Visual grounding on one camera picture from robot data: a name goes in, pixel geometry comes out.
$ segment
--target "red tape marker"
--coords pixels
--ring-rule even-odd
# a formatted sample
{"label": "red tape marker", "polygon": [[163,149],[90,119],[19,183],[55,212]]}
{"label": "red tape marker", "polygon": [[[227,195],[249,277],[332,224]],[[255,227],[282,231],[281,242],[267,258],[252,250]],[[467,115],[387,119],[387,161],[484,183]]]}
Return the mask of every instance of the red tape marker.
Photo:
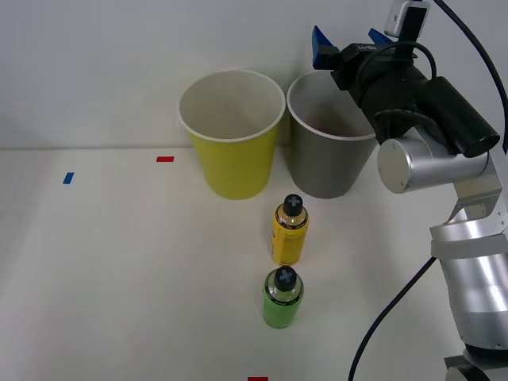
{"label": "red tape marker", "polygon": [[175,161],[174,156],[157,156],[157,163],[172,163]]}

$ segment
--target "bottle cap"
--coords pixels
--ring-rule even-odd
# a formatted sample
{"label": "bottle cap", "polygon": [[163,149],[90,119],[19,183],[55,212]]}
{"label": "bottle cap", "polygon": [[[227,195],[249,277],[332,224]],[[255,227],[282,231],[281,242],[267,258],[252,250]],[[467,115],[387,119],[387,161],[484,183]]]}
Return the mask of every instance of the bottle cap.
{"label": "bottle cap", "polygon": [[296,285],[296,272],[289,266],[282,266],[275,272],[275,287],[282,292],[292,291]]}
{"label": "bottle cap", "polygon": [[284,213],[288,216],[298,216],[303,210],[303,200],[297,194],[286,196],[283,204]]}

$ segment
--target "green bottle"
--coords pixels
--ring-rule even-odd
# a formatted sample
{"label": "green bottle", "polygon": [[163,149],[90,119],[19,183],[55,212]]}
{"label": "green bottle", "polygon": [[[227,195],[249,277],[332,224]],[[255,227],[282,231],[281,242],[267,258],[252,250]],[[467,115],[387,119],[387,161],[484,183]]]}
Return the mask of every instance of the green bottle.
{"label": "green bottle", "polygon": [[286,328],[303,298],[303,282],[289,266],[268,274],[263,287],[263,319],[272,328]]}

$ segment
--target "yellow bottle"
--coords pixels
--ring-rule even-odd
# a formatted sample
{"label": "yellow bottle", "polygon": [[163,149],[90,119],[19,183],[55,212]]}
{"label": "yellow bottle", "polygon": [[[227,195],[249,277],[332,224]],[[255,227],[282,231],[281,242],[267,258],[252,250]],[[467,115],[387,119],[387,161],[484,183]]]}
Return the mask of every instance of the yellow bottle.
{"label": "yellow bottle", "polygon": [[290,194],[275,211],[271,234],[271,258],[280,266],[292,266],[302,254],[309,227],[309,214],[303,200]]}

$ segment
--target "white wall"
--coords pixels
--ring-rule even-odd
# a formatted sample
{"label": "white wall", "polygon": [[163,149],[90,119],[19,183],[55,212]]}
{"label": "white wall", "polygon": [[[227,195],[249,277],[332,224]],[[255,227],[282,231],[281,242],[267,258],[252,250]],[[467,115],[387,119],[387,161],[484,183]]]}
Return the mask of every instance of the white wall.
{"label": "white wall", "polygon": [[[504,0],[448,0],[505,79]],[[339,46],[368,42],[391,0],[2,0],[0,147],[187,145],[175,104],[193,80],[250,67],[286,90],[311,69],[316,24]],[[482,61],[433,6],[420,40],[496,128],[502,111]],[[418,66],[428,72],[422,59]]]}

